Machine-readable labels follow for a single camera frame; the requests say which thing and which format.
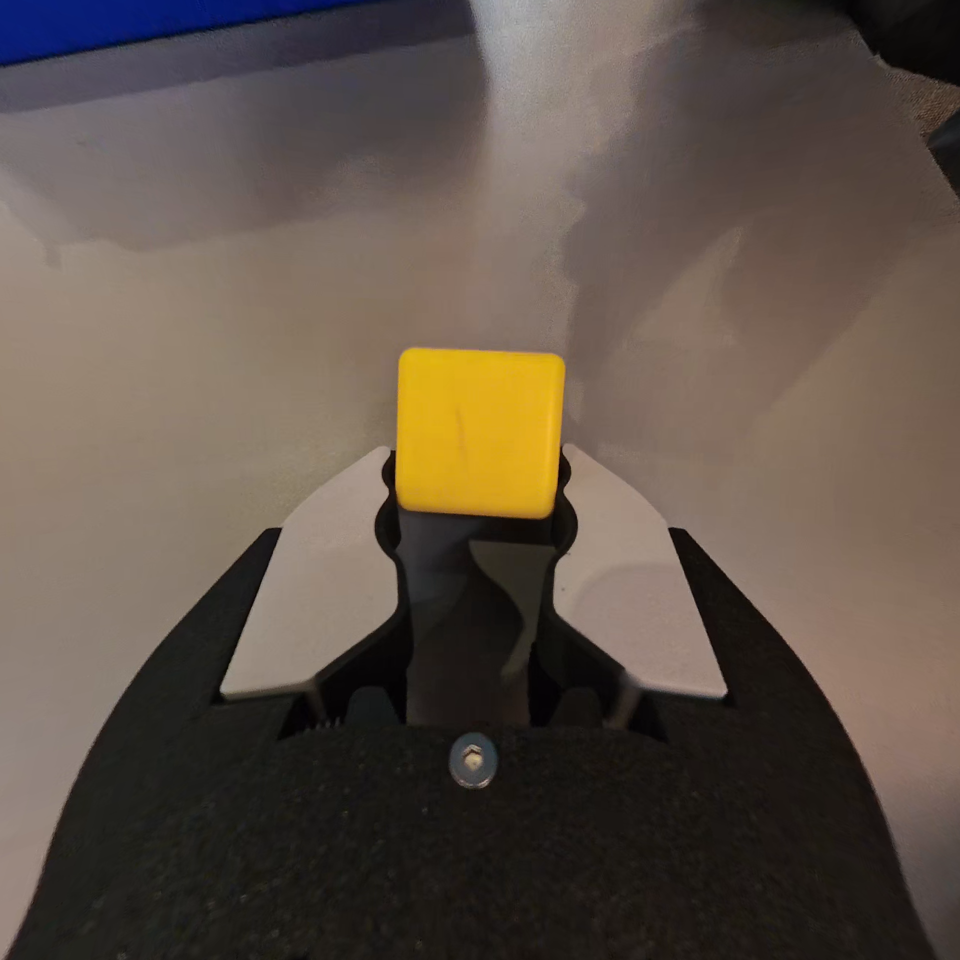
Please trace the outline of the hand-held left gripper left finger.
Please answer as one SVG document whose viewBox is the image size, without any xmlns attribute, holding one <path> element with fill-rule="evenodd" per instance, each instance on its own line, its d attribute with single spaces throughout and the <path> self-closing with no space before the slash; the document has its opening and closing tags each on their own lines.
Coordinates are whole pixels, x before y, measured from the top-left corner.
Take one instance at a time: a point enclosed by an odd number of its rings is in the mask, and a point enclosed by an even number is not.
<svg viewBox="0 0 960 960">
<path fill-rule="evenodd" d="M 282 524 L 220 694 L 406 698 L 411 607 L 398 557 L 394 457 L 378 446 L 324 482 Z"/>
</svg>

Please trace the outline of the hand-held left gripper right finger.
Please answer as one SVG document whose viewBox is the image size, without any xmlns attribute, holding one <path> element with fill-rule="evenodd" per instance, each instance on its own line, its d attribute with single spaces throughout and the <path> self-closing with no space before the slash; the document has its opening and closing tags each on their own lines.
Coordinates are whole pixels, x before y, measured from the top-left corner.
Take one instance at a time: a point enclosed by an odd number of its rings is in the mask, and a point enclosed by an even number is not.
<svg viewBox="0 0 960 960">
<path fill-rule="evenodd" d="M 554 723 L 571 698 L 590 702 L 600 724 L 654 724 L 655 697 L 724 703 L 728 685 L 668 523 L 571 442 L 551 543 L 529 658 L 532 724 Z"/>
</svg>

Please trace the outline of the yellow cube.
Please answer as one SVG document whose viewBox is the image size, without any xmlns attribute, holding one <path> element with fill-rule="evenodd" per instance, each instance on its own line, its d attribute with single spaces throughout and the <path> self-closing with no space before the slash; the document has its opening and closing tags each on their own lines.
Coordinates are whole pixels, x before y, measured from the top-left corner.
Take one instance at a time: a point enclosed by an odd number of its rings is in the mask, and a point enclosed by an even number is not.
<svg viewBox="0 0 960 960">
<path fill-rule="evenodd" d="M 559 484 L 566 372 L 554 353 L 404 350 L 398 505 L 429 514 L 549 517 Z"/>
</svg>

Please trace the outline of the blue plastic bin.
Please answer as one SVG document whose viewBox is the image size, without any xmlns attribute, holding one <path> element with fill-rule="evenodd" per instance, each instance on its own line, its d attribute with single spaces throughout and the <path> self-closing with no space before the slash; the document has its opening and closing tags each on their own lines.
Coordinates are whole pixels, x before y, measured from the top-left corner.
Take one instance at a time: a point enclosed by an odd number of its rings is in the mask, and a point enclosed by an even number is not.
<svg viewBox="0 0 960 960">
<path fill-rule="evenodd" d="M 3 1 L 1 65 L 344 5 L 345 1 Z"/>
</svg>

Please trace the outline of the grey desk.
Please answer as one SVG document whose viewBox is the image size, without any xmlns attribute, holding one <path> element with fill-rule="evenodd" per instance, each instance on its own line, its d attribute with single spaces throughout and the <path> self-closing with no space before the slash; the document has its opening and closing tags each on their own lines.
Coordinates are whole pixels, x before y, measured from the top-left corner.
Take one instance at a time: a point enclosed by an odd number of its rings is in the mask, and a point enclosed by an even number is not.
<svg viewBox="0 0 960 960">
<path fill-rule="evenodd" d="M 138 668 L 438 346 L 566 356 L 958 958 L 958 198 L 897 74 L 804 2 L 401 9 L 2 69 L 2 954 Z"/>
</svg>

